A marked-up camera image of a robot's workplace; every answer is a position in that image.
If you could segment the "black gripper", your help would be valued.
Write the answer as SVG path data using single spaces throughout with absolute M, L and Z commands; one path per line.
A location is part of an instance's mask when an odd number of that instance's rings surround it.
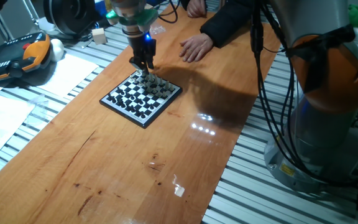
M 145 59 L 149 69 L 154 69 L 154 56 L 156 52 L 157 41 L 150 34 L 142 34 L 137 37 L 128 38 L 129 45 L 132 47 L 134 55 L 140 56 L 146 54 Z M 129 63 L 137 70 L 143 70 L 145 65 L 140 57 L 131 57 Z

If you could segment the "left hand of seated man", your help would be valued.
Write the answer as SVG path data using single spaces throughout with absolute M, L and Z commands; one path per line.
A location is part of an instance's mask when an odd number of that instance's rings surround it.
M 184 62 L 198 62 L 214 47 L 212 39 L 206 34 L 194 35 L 180 43 L 179 57 Z

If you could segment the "right hand of seated man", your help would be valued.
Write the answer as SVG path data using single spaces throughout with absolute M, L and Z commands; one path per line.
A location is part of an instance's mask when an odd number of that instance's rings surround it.
M 189 0 L 187 14 L 190 18 L 206 17 L 205 0 Z

